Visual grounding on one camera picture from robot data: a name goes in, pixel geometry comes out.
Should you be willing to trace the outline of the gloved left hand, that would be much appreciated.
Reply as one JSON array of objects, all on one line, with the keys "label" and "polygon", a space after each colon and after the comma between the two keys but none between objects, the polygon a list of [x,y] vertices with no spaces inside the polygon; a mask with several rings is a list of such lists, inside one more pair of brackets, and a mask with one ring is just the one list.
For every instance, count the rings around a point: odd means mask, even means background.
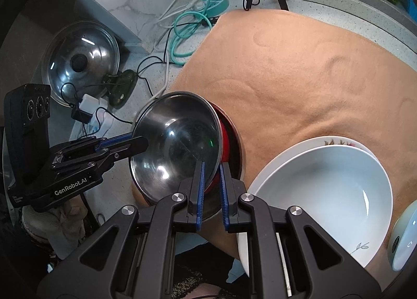
[{"label": "gloved left hand", "polygon": [[66,259],[85,237],[84,218],[88,211],[80,196],[46,212],[31,206],[22,210],[25,230],[38,242],[47,242],[59,259]]}]

